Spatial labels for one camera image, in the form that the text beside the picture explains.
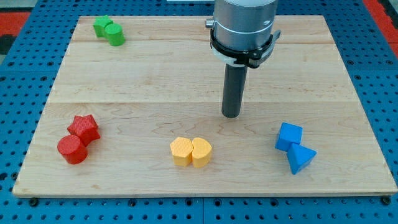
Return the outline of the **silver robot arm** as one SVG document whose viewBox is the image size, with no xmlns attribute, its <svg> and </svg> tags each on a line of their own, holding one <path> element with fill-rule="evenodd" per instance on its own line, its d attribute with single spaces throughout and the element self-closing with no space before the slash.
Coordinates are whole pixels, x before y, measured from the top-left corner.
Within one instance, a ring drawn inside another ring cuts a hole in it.
<svg viewBox="0 0 398 224">
<path fill-rule="evenodd" d="M 254 50 L 269 40 L 277 5 L 277 0 L 215 0 L 205 27 L 227 49 Z"/>
</svg>

